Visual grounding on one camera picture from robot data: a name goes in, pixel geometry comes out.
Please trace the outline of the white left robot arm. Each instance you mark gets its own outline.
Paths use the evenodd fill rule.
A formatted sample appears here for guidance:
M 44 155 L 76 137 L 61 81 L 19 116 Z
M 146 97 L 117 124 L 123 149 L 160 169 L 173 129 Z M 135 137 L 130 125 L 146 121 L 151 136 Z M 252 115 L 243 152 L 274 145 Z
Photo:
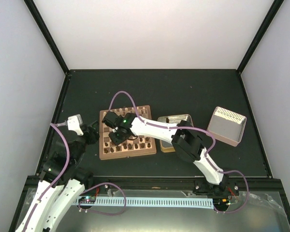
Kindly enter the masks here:
M 77 139 L 67 142 L 56 124 L 51 127 L 59 134 L 64 153 L 55 152 L 44 163 L 36 193 L 18 232 L 54 232 L 68 209 L 81 193 L 94 188 L 93 173 L 79 166 L 86 148 L 99 140 L 99 123 L 80 125 Z

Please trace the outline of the yellow bear metal tin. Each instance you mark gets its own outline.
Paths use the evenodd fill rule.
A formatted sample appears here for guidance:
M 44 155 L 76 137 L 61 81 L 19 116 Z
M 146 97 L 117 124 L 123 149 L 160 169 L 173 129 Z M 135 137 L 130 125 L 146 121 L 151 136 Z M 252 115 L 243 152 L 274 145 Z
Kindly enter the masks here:
M 173 115 L 173 116 L 161 116 L 158 118 L 158 122 L 178 124 L 181 120 L 187 121 L 190 126 L 193 126 L 192 118 L 189 114 Z M 161 151 L 164 153 L 175 152 L 175 149 L 170 143 L 166 141 L 159 141 Z

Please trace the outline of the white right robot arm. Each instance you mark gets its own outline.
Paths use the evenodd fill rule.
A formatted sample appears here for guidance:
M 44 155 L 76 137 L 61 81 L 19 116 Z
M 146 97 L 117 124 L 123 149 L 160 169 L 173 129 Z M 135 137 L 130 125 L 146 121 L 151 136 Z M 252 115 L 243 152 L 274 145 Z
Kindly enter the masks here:
M 127 113 L 120 116 L 108 111 L 102 118 L 102 123 L 112 129 L 109 133 L 115 145 L 125 142 L 131 136 L 152 137 L 172 145 L 177 156 L 186 162 L 194 164 L 204 175 L 211 191 L 220 195 L 228 188 L 228 175 L 212 160 L 198 132 L 203 130 L 192 127 L 189 122 L 164 123 L 153 121 L 137 113 Z

